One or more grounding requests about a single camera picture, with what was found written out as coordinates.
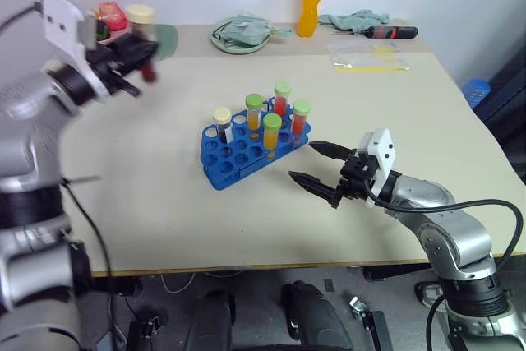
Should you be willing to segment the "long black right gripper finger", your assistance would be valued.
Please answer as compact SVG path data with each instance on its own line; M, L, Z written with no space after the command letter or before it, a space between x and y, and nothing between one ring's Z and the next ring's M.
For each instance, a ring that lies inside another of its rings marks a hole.
M351 149L328 141L311 141L309 146L331 159L346 160L352 154Z
M337 208L342 196L336 191L335 188L329 187L321 182L319 178L315 178L309 174L288 171L288 175L291 179L298 184L301 188L316 195L327 201L331 207Z

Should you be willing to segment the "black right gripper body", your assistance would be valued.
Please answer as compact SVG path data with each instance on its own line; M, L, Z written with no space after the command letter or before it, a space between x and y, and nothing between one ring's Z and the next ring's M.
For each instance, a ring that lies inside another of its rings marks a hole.
M346 150L343 154L344 166L340 170L337 192L349 199L365 201L369 195L366 187L371 187L379 164L375 156L359 154L356 149Z

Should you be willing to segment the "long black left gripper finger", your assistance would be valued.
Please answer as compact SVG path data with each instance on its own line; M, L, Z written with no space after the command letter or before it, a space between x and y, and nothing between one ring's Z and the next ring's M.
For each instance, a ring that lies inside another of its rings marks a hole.
M134 98L142 94L139 88L128 82L124 77L111 72L108 77L108 92L111 95L115 95L118 91L126 92Z
M159 42L132 33L125 34L111 43L117 71L137 71L150 63L159 49Z

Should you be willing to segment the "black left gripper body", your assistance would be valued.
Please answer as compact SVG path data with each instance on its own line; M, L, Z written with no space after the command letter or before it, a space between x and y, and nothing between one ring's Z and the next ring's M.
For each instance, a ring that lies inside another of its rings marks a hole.
M123 85L127 60L127 41L114 40L108 45L98 44L88 50L86 61L104 85Z

